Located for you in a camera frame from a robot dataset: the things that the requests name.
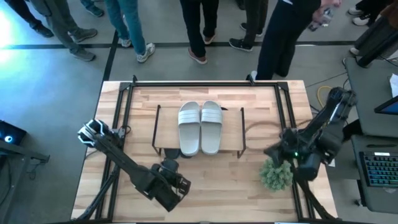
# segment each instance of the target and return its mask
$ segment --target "green plant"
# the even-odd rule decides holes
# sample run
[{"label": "green plant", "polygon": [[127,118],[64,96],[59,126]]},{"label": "green plant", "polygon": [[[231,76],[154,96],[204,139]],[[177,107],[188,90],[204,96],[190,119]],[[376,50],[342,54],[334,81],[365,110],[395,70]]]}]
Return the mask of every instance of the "green plant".
[{"label": "green plant", "polygon": [[274,161],[267,159],[260,169],[262,184],[273,192],[291,186],[293,173],[290,171],[290,166],[289,162],[284,161],[280,167],[275,167]]}]

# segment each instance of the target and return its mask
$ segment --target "black shoe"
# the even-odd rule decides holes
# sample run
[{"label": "black shoe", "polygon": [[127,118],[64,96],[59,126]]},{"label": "black shoe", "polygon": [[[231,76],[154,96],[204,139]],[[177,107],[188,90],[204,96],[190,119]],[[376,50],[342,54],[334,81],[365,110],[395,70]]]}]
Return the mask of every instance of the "black shoe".
[{"label": "black shoe", "polygon": [[244,0],[236,0],[236,4],[238,5],[240,10],[245,10],[246,9],[244,7]]},{"label": "black shoe", "polygon": [[49,30],[47,27],[43,26],[43,24],[39,24],[35,27],[32,27],[33,30],[36,31],[36,33],[42,35],[43,37],[53,37],[54,34]]},{"label": "black shoe", "polygon": [[[246,31],[246,27],[247,27],[247,26],[248,26],[247,23],[245,23],[245,22],[242,22],[242,23],[241,23],[241,28],[242,28],[242,30]],[[264,30],[257,31],[256,37],[262,37],[263,35],[264,35]]]},{"label": "black shoe", "polygon": [[238,40],[238,39],[231,38],[229,40],[229,44],[231,47],[238,49],[238,50],[243,50],[245,52],[251,52],[253,50],[253,46],[249,46],[249,45],[245,44],[243,42],[243,39]]}]

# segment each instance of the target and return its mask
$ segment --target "keyboard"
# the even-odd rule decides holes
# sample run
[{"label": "keyboard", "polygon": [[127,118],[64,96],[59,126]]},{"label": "keyboard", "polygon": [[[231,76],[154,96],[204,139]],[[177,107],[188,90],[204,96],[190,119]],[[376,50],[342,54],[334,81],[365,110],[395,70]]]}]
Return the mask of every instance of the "keyboard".
[{"label": "keyboard", "polygon": [[360,152],[359,156],[368,186],[398,188],[398,153]]}]

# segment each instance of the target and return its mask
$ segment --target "black metal frame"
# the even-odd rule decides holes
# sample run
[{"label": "black metal frame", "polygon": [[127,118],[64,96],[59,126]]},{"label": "black metal frame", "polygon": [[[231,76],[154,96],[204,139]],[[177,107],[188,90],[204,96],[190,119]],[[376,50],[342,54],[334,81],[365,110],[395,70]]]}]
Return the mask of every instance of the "black metal frame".
[{"label": "black metal frame", "polygon": [[[155,117],[154,135],[153,135],[153,137],[152,137],[152,147],[154,148],[154,150],[155,150],[155,152],[156,152],[156,154],[157,154],[158,156],[161,156],[161,154],[162,154],[162,149],[164,149],[165,153],[166,153],[166,149],[169,149],[169,148],[159,148],[159,147],[156,147],[156,146],[155,146],[156,134],[157,134],[157,123],[158,123],[158,121],[159,121],[159,112],[160,112],[160,109],[161,109],[161,106],[160,106],[160,105],[157,105],[156,117]],[[245,127],[245,125],[244,125],[244,108],[241,108],[241,114],[242,114],[242,137],[243,137],[243,139],[242,139],[242,143],[243,143],[242,147],[243,147],[243,149],[242,149],[242,151],[238,151],[238,153],[237,153],[237,154],[238,154],[238,159],[243,155],[243,153],[244,153],[245,150],[246,150],[246,127]]]},{"label": "black metal frame", "polygon": [[[119,87],[119,95],[118,95],[118,100],[116,102],[116,109],[115,109],[115,114],[114,114],[114,119],[113,119],[113,125],[112,128],[116,129],[118,126],[118,121],[119,121],[119,114],[120,114],[120,109],[121,109],[121,103],[122,103],[122,98],[123,98],[123,93],[124,91],[128,90],[128,96],[127,96],[127,102],[126,102],[126,109],[124,112],[124,119],[123,119],[123,127],[127,127],[128,124],[128,118],[129,118],[129,112],[130,112],[130,107],[131,107],[131,100],[132,100],[132,93],[133,93],[133,88],[134,87],[194,87],[194,86],[236,86],[236,87],[243,87],[243,86],[262,86],[262,87],[273,87],[275,90],[275,97],[276,97],[276,102],[277,102],[277,107],[278,107],[278,113],[279,113],[279,118],[280,118],[280,126],[281,129],[286,128],[286,122],[285,122],[285,116],[284,116],[284,109],[282,105],[282,98],[280,96],[280,91],[283,90],[285,93],[286,97],[286,105],[287,105],[287,111],[289,114],[289,119],[292,127],[296,127],[295,119],[294,119],[294,113],[293,113],[293,107],[292,107],[292,102],[290,99],[290,94],[289,94],[289,86],[287,82],[257,82],[255,83],[252,80],[249,81],[241,81],[241,82],[138,82],[136,76],[133,76],[133,81],[132,82],[127,82],[127,83],[121,83]],[[155,126],[157,126],[157,120],[159,118],[159,110],[160,110],[160,105],[157,107],[157,116],[156,116],[156,122]],[[243,117],[243,140],[244,140],[244,149],[239,153],[238,152],[238,158],[242,156],[243,152],[246,150],[246,134],[245,134],[245,127],[244,127],[244,110],[241,108],[242,111],[242,117]],[[154,141],[155,141],[155,136],[156,132],[154,131],[154,137],[152,140],[152,147],[154,147]],[[154,147],[156,153],[158,155],[161,154],[161,149],[158,151]],[[100,192],[107,192],[107,189],[103,189],[106,187],[106,181],[110,178],[109,176],[109,170],[111,167],[111,161],[110,159],[106,159],[105,162],[105,167],[103,171],[103,178],[102,178],[102,183],[101,183],[101,190]],[[117,195],[117,190],[118,190],[118,182],[119,182],[119,173],[120,173],[120,168],[116,167],[116,177],[114,178],[114,181],[112,183],[112,189],[111,189],[111,199],[109,201],[109,208],[108,208],[108,215],[106,218],[102,217],[102,212],[103,212],[103,203],[104,203],[104,195],[102,195],[102,198],[99,200],[98,206],[96,207],[91,207],[91,209],[96,210],[95,214],[95,219],[90,220],[90,221],[95,221],[95,220],[101,220],[107,221],[107,222],[113,222],[113,213],[114,213],[114,207],[116,203],[116,195]],[[293,198],[295,202],[295,210],[297,212],[297,218],[298,220],[303,219],[303,212],[302,212],[302,207],[300,203],[300,195],[297,187],[297,183],[295,180],[293,180],[293,185],[292,185],[292,193],[293,193]],[[315,218],[314,212],[313,212],[313,206],[309,202],[308,198],[306,197],[307,201],[307,207],[308,207],[308,213],[311,219]]]}]

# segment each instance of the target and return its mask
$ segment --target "monitor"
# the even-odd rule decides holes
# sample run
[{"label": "monitor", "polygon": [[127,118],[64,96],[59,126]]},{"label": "monitor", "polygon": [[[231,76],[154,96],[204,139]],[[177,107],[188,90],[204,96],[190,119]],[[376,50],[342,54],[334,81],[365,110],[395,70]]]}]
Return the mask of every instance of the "monitor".
[{"label": "monitor", "polygon": [[374,109],[376,113],[398,115],[398,96]]}]

